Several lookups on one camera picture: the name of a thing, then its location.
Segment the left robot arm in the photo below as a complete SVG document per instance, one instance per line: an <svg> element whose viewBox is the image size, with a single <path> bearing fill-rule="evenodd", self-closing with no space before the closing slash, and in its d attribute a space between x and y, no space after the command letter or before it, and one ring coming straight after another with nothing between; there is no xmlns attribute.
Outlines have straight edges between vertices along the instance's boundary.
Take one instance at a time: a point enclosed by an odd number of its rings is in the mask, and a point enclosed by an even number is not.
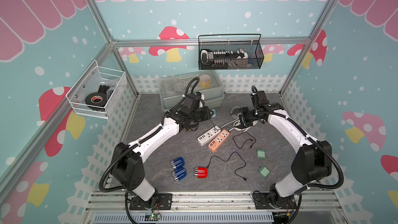
<svg viewBox="0 0 398 224"><path fill-rule="evenodd" d="M158 202L158 191L145 177L144 162L168 139L181 131L195 131L199 124L208 121L213 111L205 105L204 95L196 92L200 78L187 85L182 99L162 117L161 122L142 137L118 144L113 157L99 181L100 192L125 190L126 195L136 195L146 208L153 209Z"/></svg>

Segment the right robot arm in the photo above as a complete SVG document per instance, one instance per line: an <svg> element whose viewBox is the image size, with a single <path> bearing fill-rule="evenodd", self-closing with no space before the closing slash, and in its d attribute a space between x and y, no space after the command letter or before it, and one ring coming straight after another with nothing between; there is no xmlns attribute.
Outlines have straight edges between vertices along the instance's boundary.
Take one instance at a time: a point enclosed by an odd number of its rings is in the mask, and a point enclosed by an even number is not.
<svg viewBox="0 0 398 224"><path fill-rule="evenodd" d="M344 183L344 173L332 156L332 146L319 141L296 123L279 103L271 103L264 91L251 87L253 108L238 111L240 125L248 128L254 121L268 122L289 142L296 155L290 173L271 185L268 201L273 208L281 208L294 196L309 188L335 190Z"/></svg>

